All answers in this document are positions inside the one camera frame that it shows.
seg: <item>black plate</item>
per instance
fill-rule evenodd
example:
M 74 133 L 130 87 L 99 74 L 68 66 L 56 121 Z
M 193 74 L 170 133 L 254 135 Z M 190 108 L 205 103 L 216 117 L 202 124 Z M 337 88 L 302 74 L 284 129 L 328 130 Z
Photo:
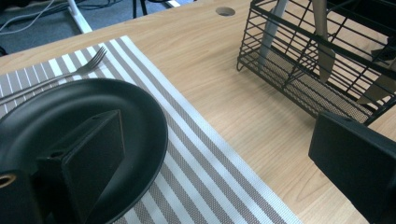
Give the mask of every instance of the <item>black plate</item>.
M 116 220 L 143 196 L 160 171 L 167 126 L 157 102 L 140 88 L 111 79 L 84 79 L 45 91 L 0 120 L 0 171 L 36 171 L 35 156 L 89 117 L 120 109 L 125 159 L 89 223 Z

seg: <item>placemat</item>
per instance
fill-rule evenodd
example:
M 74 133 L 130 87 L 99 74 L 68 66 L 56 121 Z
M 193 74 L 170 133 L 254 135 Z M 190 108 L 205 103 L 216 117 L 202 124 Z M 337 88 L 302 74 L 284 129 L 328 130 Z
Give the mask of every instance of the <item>placemat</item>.
M 94 72 L 55 85 L 98 77 L 133 83 L 162 106 L 169 132 L 160 173 L 116 223 L 301 223 L 127 36 L 4 74 L 0 94 L 75 71 L 101 46 L 107 55 Z M 0 118 L 40 91 L 0 105 Z

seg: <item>fork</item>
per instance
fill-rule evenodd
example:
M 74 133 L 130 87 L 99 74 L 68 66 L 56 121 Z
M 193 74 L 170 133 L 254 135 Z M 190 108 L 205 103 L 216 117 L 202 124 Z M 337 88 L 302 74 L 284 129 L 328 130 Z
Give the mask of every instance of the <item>fork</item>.
M 48 80 L 45 80 L 43 82 L 37 83 L 34 86 L 30 86 L 28 88 L 19 90 L 19 91 L 15 91 L 13 93 L 11 93 L 10 95 L 4 96 L 0 98 L 0 105 L 8 103 L 9 101 L 12 101 L 14 99 L 17 99 L 20 96 L 23 96 L 26 93 L 32 92 L 32 91 L 36 91 L 46 85 L 49 85 L 55 81 L 58 81 L 60 79 L 63 78 L 67 78 L 67 77 L 72 77 L 75 75 L 87 75 L 89 74 L 91 71 L 93 71 L 94 68 L 96 68 L 96 66 L 99 64 L 99 62 L 101 62 L 103 60 L 103 58 L 106 55 L 106 49 L 104 47 L 101 47 L 96 54 L 90 59 L 89 62 L 87 62 L 86 64 L 82 65 L 80 68 L 78 68 L 76 71 L 72 72 L 72 73 L 67 73 L 67 74 L 63 74 L 57 77 L 52 77 Z

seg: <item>wooden tabletop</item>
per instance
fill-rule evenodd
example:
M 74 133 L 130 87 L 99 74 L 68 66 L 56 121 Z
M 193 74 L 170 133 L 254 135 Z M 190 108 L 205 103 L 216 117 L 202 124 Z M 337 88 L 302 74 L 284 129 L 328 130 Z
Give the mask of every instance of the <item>wooden tabletop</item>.
M 235 15 L 220 16 L 218 7 Z M 0 58 L 0 74 L 128 35 L 303 223 L 367 223 L 308 158 L 315 119 L 236 70 L 249 1 L 199 0 Z M 396 140 L 396 111 L 370 127 Z

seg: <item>dish rack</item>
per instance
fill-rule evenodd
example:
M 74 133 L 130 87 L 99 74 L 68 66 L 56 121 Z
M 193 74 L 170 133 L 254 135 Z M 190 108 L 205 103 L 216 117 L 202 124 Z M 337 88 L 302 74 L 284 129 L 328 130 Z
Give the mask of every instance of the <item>dish rack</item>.
M 238 71 L 243 67 L 251 70 L 314 118 L 326 110 L 369 125 L 396 104 L 395 90 L 376 82 L 380 76 L 396 81 L 396 72 L 390 68 L 396 31 L 354 11 L 363 1 L 328 2 L 329 38 L 325 40 L 315 33 L 311 1 L 290 0 L 278 17 L 272 13 L 278 1 L 253 0 L 237 58 Z M 396 13 L 394 4 L 386 7 Z M 262 41 L 271 35 L 265 29 L 269 22 L 276 24 L 277 31 L 267 47 Z M 318 44 L 335 53 L 327 81 L 320 80 Z M 263 48 L 268 48 L 265 55 Z M 366 93 L 370 86 L 386 96 L 374 99 Z M 357 103 L 360 99 L 368 103 Z

